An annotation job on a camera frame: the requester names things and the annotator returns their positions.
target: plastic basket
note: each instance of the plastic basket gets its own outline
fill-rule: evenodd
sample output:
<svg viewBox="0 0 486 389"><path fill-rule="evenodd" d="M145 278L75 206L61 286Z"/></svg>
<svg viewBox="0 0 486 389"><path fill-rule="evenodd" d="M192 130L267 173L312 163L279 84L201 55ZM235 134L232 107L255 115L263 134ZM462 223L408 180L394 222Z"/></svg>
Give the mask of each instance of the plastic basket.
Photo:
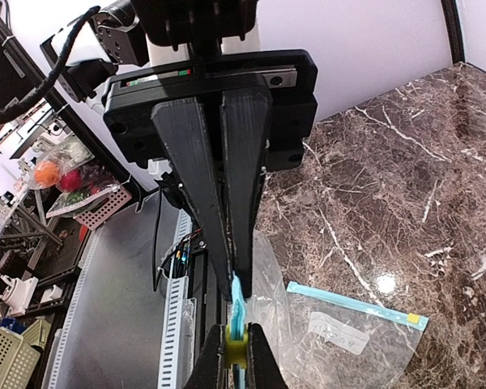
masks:
<svg viewBox="0 0 486 389"><path fill-rule="evenodd" d="M108 197L108 201L98 209L83 212L75 219L90 230L94 230L103 224L111 215L117 212L122 206L131 200L131 194L121 187L117 192Z"/></svg>
<svg viewBox="0 0 486 389"><path fill-rule="evenodd" d="M38 359L22 336L0 328L0 389L25 389Z"/></svg>
<svg viewBox="0 0 486 389"><path fill-rule="evenodd" d="M39 318L22 334L23 339L31 346L40 347L45 350L49 338L50 323Z"/></svg>

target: white wall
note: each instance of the white wall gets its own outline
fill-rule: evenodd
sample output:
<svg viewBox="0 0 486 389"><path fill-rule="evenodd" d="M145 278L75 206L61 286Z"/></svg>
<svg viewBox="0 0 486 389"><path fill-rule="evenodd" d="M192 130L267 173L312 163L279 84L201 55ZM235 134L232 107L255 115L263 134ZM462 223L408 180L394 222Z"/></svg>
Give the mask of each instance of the white wall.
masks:
<svg viewBox="0 0 486 389"><path fill-rule="evenodd" d="M88 7L113 0L9 2L16 37L48 73L39 44ZM319 69L319 119L451 64L440 0L260 0L258 20L262 49L307 49L312 54ZM100 115L69 102L126 164ZM137 167L130 171L152 184Z"/></svg>
<svg viewBox="0 0 486 389"><path fill-rule="evenodd" d="M466 60L486 71L486 0L457 0Z"/></svg>

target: white label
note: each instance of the white label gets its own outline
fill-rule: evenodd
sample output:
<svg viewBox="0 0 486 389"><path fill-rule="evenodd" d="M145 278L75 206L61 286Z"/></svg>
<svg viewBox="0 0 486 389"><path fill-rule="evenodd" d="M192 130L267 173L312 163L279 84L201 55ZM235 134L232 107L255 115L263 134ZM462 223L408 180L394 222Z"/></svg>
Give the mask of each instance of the white label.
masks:
<svg viewBox="0 0 486 389"><path fill-rule="evenodd" d="M320 335L326 342L331 342L355 355L362 354L369 342L369 334L358 331L322 312L311 313L308 332Z"/></svg>

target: brown marble surface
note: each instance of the brown marble surface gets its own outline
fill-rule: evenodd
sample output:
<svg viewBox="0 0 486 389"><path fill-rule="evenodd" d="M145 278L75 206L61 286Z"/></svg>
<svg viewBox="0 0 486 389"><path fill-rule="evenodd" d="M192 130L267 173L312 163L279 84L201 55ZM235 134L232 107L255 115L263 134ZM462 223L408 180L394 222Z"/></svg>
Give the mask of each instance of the brown marble surface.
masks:
<svg viewBox="0 0 486 389"><path fill-rule="evenodd" d="M486 74L415 80L305 148L258 218L285 280L428 316L396 389L486 388Z"/></svg>

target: gray surface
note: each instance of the gray surface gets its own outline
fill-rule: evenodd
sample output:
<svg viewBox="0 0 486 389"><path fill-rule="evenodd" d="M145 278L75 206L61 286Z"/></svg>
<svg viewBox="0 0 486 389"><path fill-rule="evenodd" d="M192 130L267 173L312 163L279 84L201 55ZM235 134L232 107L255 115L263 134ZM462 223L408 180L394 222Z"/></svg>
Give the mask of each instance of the gray surface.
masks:
<svg viewBox="0 0 486 389"><path fill-rule="evenodd" d="M164 315L160 291L166 286L163 282L153 293L157 206L156 194L139 214L127 208L104 226L84 275L55 388L156 388ZM177 218L178 210L164 198L157 258L173 243Z"/></svg>

